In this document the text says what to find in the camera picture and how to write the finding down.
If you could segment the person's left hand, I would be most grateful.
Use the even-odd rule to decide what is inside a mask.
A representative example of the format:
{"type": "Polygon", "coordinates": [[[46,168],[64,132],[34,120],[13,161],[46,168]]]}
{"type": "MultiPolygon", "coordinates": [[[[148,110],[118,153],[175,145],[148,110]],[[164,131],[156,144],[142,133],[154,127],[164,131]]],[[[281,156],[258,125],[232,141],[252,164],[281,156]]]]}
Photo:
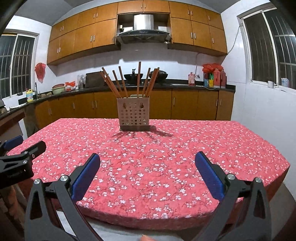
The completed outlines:
{"type": "Polygon", "coordinates": [[[17,196],[16,186],[1,189],[1,210],[18,223],[24,222],[24,210],[17,196]]]}

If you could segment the person's right hand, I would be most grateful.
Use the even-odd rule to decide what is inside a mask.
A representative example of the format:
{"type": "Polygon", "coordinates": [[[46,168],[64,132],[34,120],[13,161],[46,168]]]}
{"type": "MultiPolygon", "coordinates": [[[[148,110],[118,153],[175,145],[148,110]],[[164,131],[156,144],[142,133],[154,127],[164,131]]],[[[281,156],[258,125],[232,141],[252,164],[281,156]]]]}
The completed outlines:
{"type": "Polygon", "coordinates": [[[153,239],[152,237],[147,236],[147,235],[142,235],[140,238],[140,241],[156,241],[156,240],[153,239]]]}

